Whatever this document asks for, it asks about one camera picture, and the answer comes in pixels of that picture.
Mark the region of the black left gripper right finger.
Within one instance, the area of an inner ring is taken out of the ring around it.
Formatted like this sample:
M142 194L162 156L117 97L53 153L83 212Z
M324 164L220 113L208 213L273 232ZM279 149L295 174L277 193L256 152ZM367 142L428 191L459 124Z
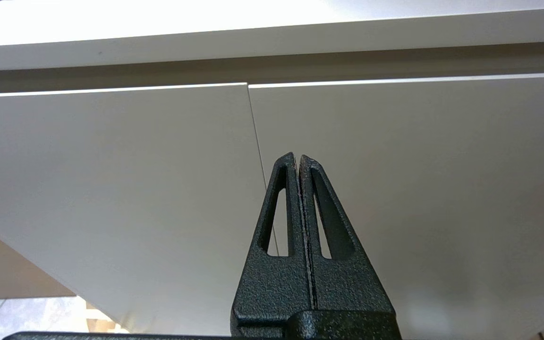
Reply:
M314 307L394 314L323 166L303 155L299 183Z

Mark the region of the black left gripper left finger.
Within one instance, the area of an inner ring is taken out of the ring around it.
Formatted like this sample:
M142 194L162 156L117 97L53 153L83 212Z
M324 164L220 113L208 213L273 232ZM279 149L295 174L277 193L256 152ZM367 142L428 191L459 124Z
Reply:
M281 191L286 196L287 256L268 253ZM239 286L231 306L231 335L285 338L289 319L311 306L298 172L293 153L275 161Z

